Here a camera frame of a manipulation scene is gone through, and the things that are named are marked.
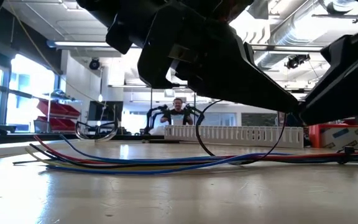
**exposed ductwork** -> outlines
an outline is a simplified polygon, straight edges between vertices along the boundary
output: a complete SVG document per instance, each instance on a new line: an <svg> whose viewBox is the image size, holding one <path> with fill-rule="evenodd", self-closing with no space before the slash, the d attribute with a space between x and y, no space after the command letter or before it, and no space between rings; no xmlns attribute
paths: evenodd
<svg viewBox="0 0 358 224"><path fill-rule="evenodd" d="M280 28L272 34L269 44L308 45L325 34L330 27L340 23L337 19L312 17L313 14L345 14L352 10L355 0L309 0L296 13L290 16ZM256 52L255 64L262 69L270 69L285 59L285 54Z"/></svg>

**white cable tray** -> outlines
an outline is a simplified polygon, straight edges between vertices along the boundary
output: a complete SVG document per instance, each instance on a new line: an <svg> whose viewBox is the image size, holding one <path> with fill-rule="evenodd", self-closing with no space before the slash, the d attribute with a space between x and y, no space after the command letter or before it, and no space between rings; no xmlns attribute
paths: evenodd
<svg viewBox="0 0 358 224"><path fill-rule="evenodd" d="M277 142L282 127L258 126L200 126L200 136L204 142L245 146L272 147ZM166 140L197 141L195 126L165 127ZM303 148L303 128L286 127L277 147Z"/></svg>

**blue wire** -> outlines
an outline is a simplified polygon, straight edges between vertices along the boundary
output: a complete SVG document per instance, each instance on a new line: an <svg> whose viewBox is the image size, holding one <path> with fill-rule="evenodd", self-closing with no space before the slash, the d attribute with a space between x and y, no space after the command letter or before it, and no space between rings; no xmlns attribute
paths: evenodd
<svg viewBox="0 0 358 224"><path fill-rule="evenodd" d="M225 163L232 162L232 161L238 161L238 160L248 160L248 159L253 159L253 158L255 158L255 156L259 156L259 155L261 155L261 153L252 153L252 154L246 154L246 155L241 155L241 156L235 156L235 157L228 158L228 159L222 159L220 161L210 162L207 164L193 165L193 166L188 166L188 167L182 167L182 168L177 168L177 169L167 169L167 170L114 171L114 170L87 170L87 169L77 169L77 168L69 168L69 167L58 167L58 166L51 166L51 165L47 165L47 167L51 168L51 169L87 172L87 173L91 173L91 174L154 175L154 174L169 174L172 172L179 172L179 171L184 171L184 170L193 170L193 169L199 169L199 168L204 168L204 167L211 167L211 166L221 165L221 164L225 164Z"/></svg>
<svg viewBox="0 0 358 224"><path fill-rule="evenodd" d="M187 158L174 158L174 159L110 159L110 158L104 158L104 157L98 157L98 156L92 156L89 154L86 154L84 152L81 152L76 147L70 143L70 141L67 140L67 138L63 135L60 136L74 151L80 153L83 156L87 156L93 159L99 159L101 161L106 162L113 162L118 164L156 164L156 163L177 163L177 162L194 162L194 161L220 161L222 159L225 159L223 157L213 157L213 156L201 156L201 157L187 157ZM263 156L264 153L255 153L256 156ZM292 154L288 153L271 153L271 155L276 156L289 156Z"/></svg>

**security camera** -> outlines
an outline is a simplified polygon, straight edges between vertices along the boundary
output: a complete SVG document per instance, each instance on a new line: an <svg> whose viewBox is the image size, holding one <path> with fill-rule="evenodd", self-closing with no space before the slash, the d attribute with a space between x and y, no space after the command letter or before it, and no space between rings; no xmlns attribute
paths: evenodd
<svg viewBox="0 0 358 224"><path fill-rule="evenodd" d="M287 69L294 69L309 60L310 60L309 55L291 55L288 57L288 62L284 63L284 66L286 66Z"/></svg>
<svg viewBox="0 0 358 224"><path fill-rule="evenodd" d="M100 62L98 58L92 58L91 63L89 63L89 68L91 70L97 70L100 67Z"/></svg>

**red wire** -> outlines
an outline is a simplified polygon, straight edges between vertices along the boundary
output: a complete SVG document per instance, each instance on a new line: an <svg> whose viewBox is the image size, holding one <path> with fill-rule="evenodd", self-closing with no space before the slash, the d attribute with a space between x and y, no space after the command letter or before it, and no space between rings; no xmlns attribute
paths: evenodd
<svg viewBox="0 0 358 224"><path fill-rule="evenodd" d="M75 158L75 157L71 157L71 156L66 156L60 152L57 152L53 149L51 149L49 146L47 146L44 142L42 142L42 140L38 137L38 136L34 136L35 140L37 140L44 148L48 149L49 151L55 153L58 156L61 156L63 158L69 159L69 160L73 160L76 162L84 162L87 164L110 164L108 162L98 162L98 161L91 161L91 160L87 160L87 159L79 159L79 158Z"/></svg>
<svg viewBox="0 0 358 224"><path fill-rule="evenodd" d="M42 142L42 140L38 137L38 136L34 136L34 138L46 149L48 149L49 151L57 154L58 156L61 156L63 158L66 159L70 159L70 160L74 160L77 162L84 162L84 163L88 163L88 164L111 164L108 162L98 162L98 161L91 161L91 160L87 160L87 159L79 159L79 158L75 158L75 157L71 157L71 156L66 156L62 153L57 152L56 150L51 149L49 146L47 146L45 143ZM321 157L341 157L341 156L346 156L345 153L324 153L324 154L308 154L308 155L294 155L294 156L267 156L266 160L286 160L286 159L310 159L310 158L321 158ZM231 158L234 156L220 156L223 158Z"/></svg>

